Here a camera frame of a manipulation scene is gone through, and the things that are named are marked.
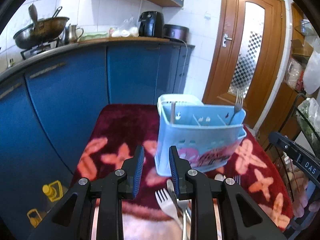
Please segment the person's right hand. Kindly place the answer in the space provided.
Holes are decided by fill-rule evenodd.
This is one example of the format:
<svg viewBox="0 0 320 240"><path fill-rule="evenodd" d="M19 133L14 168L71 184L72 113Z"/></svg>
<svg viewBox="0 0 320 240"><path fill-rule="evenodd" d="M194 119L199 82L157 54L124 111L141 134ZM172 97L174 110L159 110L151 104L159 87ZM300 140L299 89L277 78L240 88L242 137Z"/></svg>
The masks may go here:
<svg viewBox="0 0 320 240"><path fill-rule="evenodd" d="M308 187L308 182L302 182L302 185L296 189L296 195L294 196L294 201L292 204L293 214L295 217L302 217L304 215L304 208L308 205L308 198L306 194L306 189ZM319 210L319 201L315 201L309 205L310 212L317 212Z"/></svg>

